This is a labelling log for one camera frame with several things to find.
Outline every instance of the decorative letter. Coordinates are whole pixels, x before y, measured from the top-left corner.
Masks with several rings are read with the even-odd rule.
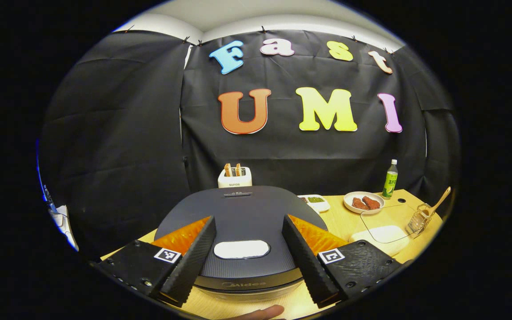
[[[303,103],[303,122],[299,129],[303,131],[315,131],[319,129],[319,123],[315,121],[315,114],[327,130],[331,128],[335,114],[337,122],[335,129],[338,131],[356,131],[357,124],[353,121],[349,98],[351,93],[343,89],[335,89],[331,93],[329,103],[321,97],[315,88],[298,88],[295,93],[301,96]]]
[[[291,42],[286,39],[267,39],[264,40],[260,52],[265,55],[277,55],[278,53],[282,56],[291,56],[295,53],[291,49]]]
[[[221,73],[226,75],[230,71],[240,67],[244,62],[242,60],[236,60],[233,57],[242,57],[244,53],[242,50],[236,47],[243,45],[242,41],[235,40],[222,48],[216,49],[211,52],[209,57],[214,57],[222,65]]]
[[[349,47],[347,47],[344,43],[329,41],[327,43],[327,47],[329,47],[329,54],[332,57],[339,60],[351,61],[353,60],[353,55],[347,51]]]
[[[272,94],[269,89],[254,89],[248,95],[254,98],[254,119],[249,122],[238,118],[238,101],[243,97],[241,92],[227,92],[219,96],[221,102],[222,127],[234,134],[255,133],[264,128],[268,121],[268,100]]]
[[[371,56],[371,57],[374,57],[374,61],[376,61],[376,64],[378,65],[378,67],[380,69],[382,69],[382,71],[384,71],[384,72],[386,72],[388,74],[392,73],[392,69],[387,67],[386,64],[384,63],[386,61],[386,59],[384,57],[380,56],[380,54],[378,54],[378,52],[370,51],[368,53],[368,55]]]
[[[384,111],[386,112],[386,126],[384,128],[388,132],[402,132],[402,126],[398,123],[396,115],[396,107],[394,107],[394,97],[388,93],[379,93],[378,98],[382,100]]]

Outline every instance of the green bottle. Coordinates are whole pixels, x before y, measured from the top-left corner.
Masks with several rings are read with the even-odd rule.
[[[398,178],[398,169],[396,168],[396,159],[392,159],[390,162],[390,168],[386,171],[386,181],[384,182],[384,188],[382,188],[382,198],[390,199],[396,186],[396,178]]]

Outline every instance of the ceiling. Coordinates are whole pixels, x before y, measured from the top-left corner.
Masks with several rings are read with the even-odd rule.
[[[172,0],[151,8],[148,13],[171,16],[203,32],[256,16],[321,16],[347,22],[390,39],[396,38],[368,18],[332,0]]]

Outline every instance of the table surface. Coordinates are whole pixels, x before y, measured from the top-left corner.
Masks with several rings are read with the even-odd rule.
[[[343,195],[324,196],[324,198],[327,200],[331,208],[319,213],[319,215],[323,221],[325,221],[329,232],[341,237],[345,241],[349,241],[349,237],[354,233],[367,230],[366,225],[369,229],[382,225],[398,225],[398,227],[404,229],[410,220],[410,217],[412,217],[416,210],[416,207],[424,203],[422,200],[416,198],[406,190],[395,190],[392,198],[385,201],[385,206],[382,211],[375,215],[363,216],[361,218],[361,215],[353,213],[345,207],[343,203]],[[398,199],[400,198],[406,200],[406,202],[398,202]],[[418,237],[415,237],[414,239],[410,237],[410,243],[408,243],[407,247],[394,255],[393,258],[400,263],[416,258],[432,241],[433,237],[439,230],[441,223],[442,220],[439,215],[433,215],[432,220],[426,229]],[[156,230],[157,229],[154,229],[147,235],[144,235],[140,240],[152,243],[154,241]],[[116,251],[103,256],[101,259],[105,260]],[[258,302],[220,300],[213,298],[212,296],[208,296],[196,287],[193,287],[187,302],[185,302],[180,309],[183,312],[197,314],[204,318],[217,320],[230,318],[232,316],[240,316],[248,312],[253,312],[254,310],[268,308],[274,304],[280,304],[285,308],[284,313],[277,316],[275,319],[284,318],[287,320],[308,316],[320,310],[325,310],[326,308],[334,306],[334,304],[332,304],[325,308],[318,308],[311,300],[311,296],[309,295],[307,286],[305,286],[305,282],[301,282],[301,285],[289,294],[280,296],[273,300]]]

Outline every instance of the letter m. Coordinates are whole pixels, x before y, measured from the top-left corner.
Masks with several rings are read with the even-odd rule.
[[[319,123],[315,121],[315,114],[319,117],[321,124],[326,130],[331,129],[335,115],[335,129],[338,131],[356,131],[357,124],[353,121],[353,113],[349,99],[351,93],[343,89],[335,89],[331,93],[329,102],[325,101],[315,88],[298,88],[295,93],[301,96],[303,104],[303,122],[299,129],[304,131],[316,131]]]

